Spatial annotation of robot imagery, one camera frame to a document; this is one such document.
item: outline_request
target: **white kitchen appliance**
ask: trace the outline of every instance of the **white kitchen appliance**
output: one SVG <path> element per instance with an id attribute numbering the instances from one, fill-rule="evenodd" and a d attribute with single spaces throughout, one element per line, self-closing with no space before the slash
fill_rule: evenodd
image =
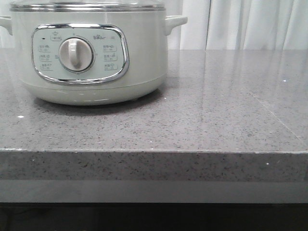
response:
<path id="1" fill-rule="evenodd" d="M 23 0 L 0 26 L 15 37 L 21 80 L 38 98 L 69 105 L 133 100 L 167 74 L 167 35 L 187 17 L 157 0 Z"/>

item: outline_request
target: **pot handle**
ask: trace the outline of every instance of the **pot handle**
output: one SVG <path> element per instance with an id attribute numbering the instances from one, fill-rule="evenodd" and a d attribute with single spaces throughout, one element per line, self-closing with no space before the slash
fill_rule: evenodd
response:
<path id="1" fill-rule="evenodd" d="M 170 35 L 173 28 L 184 25 L 188 22 L 188 17 L 175 15 L 166 17 L 166 32 L 165 35 Z"/>
<path id="2" fill-rule="evenodd" d="M 6 28 L 10 35 L 13 35 L 12 20 L 10 16 L 0 16 L 0 26 Z"/>

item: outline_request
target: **quartz countertop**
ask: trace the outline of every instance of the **quartz countertop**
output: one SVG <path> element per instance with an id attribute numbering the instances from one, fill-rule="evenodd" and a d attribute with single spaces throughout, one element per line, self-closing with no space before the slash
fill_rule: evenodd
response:
<path id="1" fill-rule="evenodd" d="M 0 49 L 0 187 L 12 190 L 14 180 L 307 186 L 307 60 L 307 51 L 170 51 L 158 90 L 77 107 L 33 97 L 13 50 Z M 0 202 L 14 201 L 8 195 Z"/>

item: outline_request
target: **appliance base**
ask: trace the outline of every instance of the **appliance base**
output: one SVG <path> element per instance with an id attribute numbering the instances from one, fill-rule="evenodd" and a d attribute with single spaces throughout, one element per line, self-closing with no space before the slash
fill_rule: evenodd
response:
<path id="1" fill-rule="evenodd" d="M 103 90 L 54 90 L 35 87 L 26 83 L 24 83 L 24 86 L 36 97 L 51 103 L 74 106 L 93 106 L 138 99 L 156 90 L 163 84 L 166 77 L 167 75 L 163 75 L 150 82 L 129 87 Z"/>

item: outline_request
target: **appliance body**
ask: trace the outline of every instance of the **appliance body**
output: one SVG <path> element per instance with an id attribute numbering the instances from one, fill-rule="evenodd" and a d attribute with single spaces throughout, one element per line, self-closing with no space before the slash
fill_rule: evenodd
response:
<path id="1" fill-rule="evenodd" d="M 68 105 L 133 100 L 167 76 L 167 37 L 186 17 L 136 11 L 12 11 L 21 81 L 38 98 Z"/>

